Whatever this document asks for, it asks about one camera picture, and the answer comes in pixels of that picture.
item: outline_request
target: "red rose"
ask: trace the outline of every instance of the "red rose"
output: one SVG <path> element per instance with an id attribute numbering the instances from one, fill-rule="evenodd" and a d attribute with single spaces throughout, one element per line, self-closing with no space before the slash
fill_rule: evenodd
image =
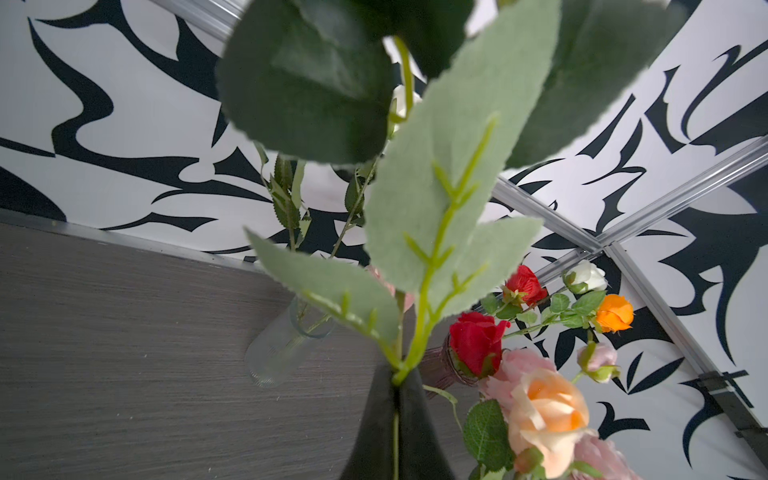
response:
<path id="1" fill-rule="evenodd" d="M 510 325 L 505 320 L 496 325 L 492 316 L 482 313 L 462 313 L 458 321 L 451 325 L 451 348 L 475 376 L 481 378 L 493 375 L 502 361 L 504 330 Z M 488 356 L 491 356 L 492 372 L 488 371 Z"/>
<path id="2" fill-rule="evenodd" d="M 536 275 L 525 265 L 518 267 L 517 273 L 509 277 L 505 286 L 512 293 L 518 292 L 519 298 L 528 305 L 534 305 L 547 297 L 547 289 L 541 288 Z"/>

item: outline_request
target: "glass vase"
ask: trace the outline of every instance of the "glass vase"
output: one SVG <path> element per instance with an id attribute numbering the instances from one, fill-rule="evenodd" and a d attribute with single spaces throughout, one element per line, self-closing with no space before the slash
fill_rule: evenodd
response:
<path id="1" fill-rule="evenodd" d="M 467 376 L 456 367 L 451 353 L 450 333 L 445 336 L 441 346 L 424 352 L 424 358 L 419 364 L 419 373 L 424 385 L 433 386 L 441 390 L 447 389 L 454 383 L 461 383 L 467 386 L 477 386 L 478 384 L 478 380 L 475 377 Z M 427 392 L 426 395 L 428 399 L 431 399 L 437 394 Z"/>
<path id="2" fill-rule="evenodd" d="M 333 318 L 294 297 L 245 352 L 251 379 L 260 387 L 284 382 L 333 330 Z"/>

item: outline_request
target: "black and white patterned wall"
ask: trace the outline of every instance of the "black and white patterned wall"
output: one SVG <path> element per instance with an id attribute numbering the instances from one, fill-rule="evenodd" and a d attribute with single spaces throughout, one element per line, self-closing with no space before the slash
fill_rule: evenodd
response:
<path id="1" fill-rule="evenodd" d="M 688 22 L 601 119 L 543 164 L 505 172 L 590 232 L 768 134 L 768 2 L 673 1 Z M 493 18 L 493 5 L 478 2 L 470 31 Z M 150 0 L 3 2 L 0 208 L 237 259 L 253 255 L 243 226 L 285 242 L 256 150 L 220 111 L 221 48 Z M 765 176 L 713 192 L 624 246 L 768 425 L 758 380 L 768 334 L 759 321 L 768 308 Z M 307 166 L 313 223 L 302 250 L 328 256 L 346 219 L 345 189 L 342 174 Z M 484 219 L 509 214 L 492 201 Z M 364 243 L 354 227 L 339 256 L 367 262 Z M 525 262 L 538 270 L 573 248 L 545 230 Z M 611 288 L 637 302 L 615 265 L 599 262 Z M 635 306 L 634 328 L 605 337 L 619 349 L 620 381 L 582 385 L 593 426 L 646 479 L 761 478 L 680 350 Z M 580 335 L 552 329 L 518 342 L 572 374 Z"/>

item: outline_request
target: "gray wood grain surface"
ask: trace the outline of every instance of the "gray wood grain surface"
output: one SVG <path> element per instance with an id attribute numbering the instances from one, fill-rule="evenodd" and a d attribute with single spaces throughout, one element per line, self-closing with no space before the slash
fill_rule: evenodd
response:
<path id="1" fill-rule="evenodd" d="M 338 478 L 381 359 L 339 327 L 256 387 L 243 355 L 290 298 L 257 273 L 0 224 L 0 478 Z M 451 391 L 463 418 L 477 392 Z M 450 405 L 429 403 L 466 478 Z"/>

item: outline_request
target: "green leaf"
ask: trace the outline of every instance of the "green leaf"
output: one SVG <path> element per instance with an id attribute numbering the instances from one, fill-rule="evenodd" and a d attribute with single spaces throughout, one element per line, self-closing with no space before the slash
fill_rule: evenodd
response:
<path id="1" fill-rule="evenodd" d="M 316 308 L 377 341 L 398 333 L 397 302 L 362 268 L 279 248 L 246 230 L 267 272 Z"/>
<path id="2" fill-rule="evenodd" d="M 504 308 L 498 311 L 496 313 L 496 318 L 501 320 L 510 320 L 515 318 L 518 313 L 522 313 L 523 309 L 520 308 L 517 305 L 512 305 L 511 303 L 507 303 Z"/>
<path id="3" fill-rule="evenodd" d="M 553 319 L 556 319 L 557 317 L 558 314 L 553 312 L 548 306 L 544 309 L 544 311 L 541 312 L 541 323 L 551 323 Z"/>
<path id="4" fill-rule="evenodd" d="M 563 325 L 569 329 L 581 328 L 581 324 L 584 322 L 584 316 L 574 310 L 565 310 L 560 314 Z"/>
<path id="5" fill-rule="evenodd" d="M 579 300 L 576 300 L 572 308 L 581 315 L 588 315 L 598 309 L 604 298 L 605 290 L 585 293 Z"/>
<path id="6" fill-rule="evenodd" d="M 439 265 L 429 288 L 437 306 L 453 290 L 454 273 L 463 281 L 482 266 L 486 273 L 494 271 L 488 276 L 493 283 L 474 290 L 474 298 L 456 300 L 445 315 L 470 306 L 506 280 L 522 255 L 506 257 L 506 244 L 523 252 L 532 240 L 530 232 L 538 229 L 539 223 L 530 219 L 516 223 L 525 233 L 478 226 L 477 221 L 549 69 L 558 16 L 555 0 L 521 0 L 504 8 L 462 46 L 451 68 L 430 82 L 378 167 L 366 204 L 366 250 L 385 280 L 406 292 L 419 291 L 428 269 L 424 258 L 431 258 Z M 513 239 L 483 238 L 502 230 Z M 479 251 L 481 245 L 488 251 Z"/>
<path id="7" fill-rule="evenodd" d="M 536 315 L 536 312 L 533 310 L 529 310 L 525 313 L 518 313 L 515 318 L 525 323 L 526 325 L 530 325 L 531 323 L 534 323 L 536 320 L 538 320 L 538 315 Z"/>
<path id="8" fill-rule="evenodd" d="M 395 35 L 408 46 L 427 78 L 437 78 L 464 43 L 464 24 L 472 12 L 472 0 L 394 0 Z"/>
<path id="9" fill-rule="evenodd" d="M 578 470 L 579 472 L 586 473 L 587 475 L 591 476 L 592 478 L 603 478 L 603 474 L 600 470 L 597 470 L 592 465 L 589 465 L 586 462 L 582 462 L 581 460 L 577 460 L 573 463 L 571 463 L 571 469 Z"/>
<path id="10" fill-rule="evenodd" d="M 304 180 L 304 167 L 306 162 L 299 160 L 296 162 L 296 171 L 293 172 L 293 184 L 290 189 L 290 198 L 293 201 L 293 206 L 296 208 L 301 207 L 301 182 Z"/>
<path id="11" fill-rule="evenodd" d="M 480 299 L 480 305 L 482 305 L 486 315 L 493 315 L 502 303 L 498 300 L 496 294 L 491 292 Z"/>
<path id="12" fill-rule="evenodd" d="M 458 425 L 458 430 L 462 430 L 462 423 L 458 420 L 458 413 L 456 412 L 456 406 L 458 405 L 458 400 L 456 397 L 451 395 L 450 393 L 446 392 L 445 390 L 439 389 L 434 386 L 424 385 L 424 390 L 427 392 L 434 392 L 440 395 L 442 398 L 448 400 L 451 403 L 451 407 L 453 407 L 453 418 L 456 420 L 456 425 Z"/>
<path id="13" fill-rule="evenodd" d="M 507 168 L 543 161 L 584 134 L 685 18 L 674 3 L 564 0 L 552 69 Z"/>
<path id="14" fill-rule="evenodd" d="M 254 0 L 217 66 L 223 109 L 265 147 L 332 164 L 384 147 L 389 20 L 355 2 Z"/>
<path id="15" fill-rule="evenodd" d="M 469 453 L 491 472 L 512 465 L 515 454 L 509 448 L 507 422 L 496 400 L 480 402 L 467 414 L 464 444 Z"/>
<path id="16" fill-rule="evenodd" d="M 552 296 L 549 308 L 551 308 L 554 313 L 560 313 L 567 309 L 569 305 L 571 305 L 571 300 L 567 296 L 562 293 L 556 293 Z"/>

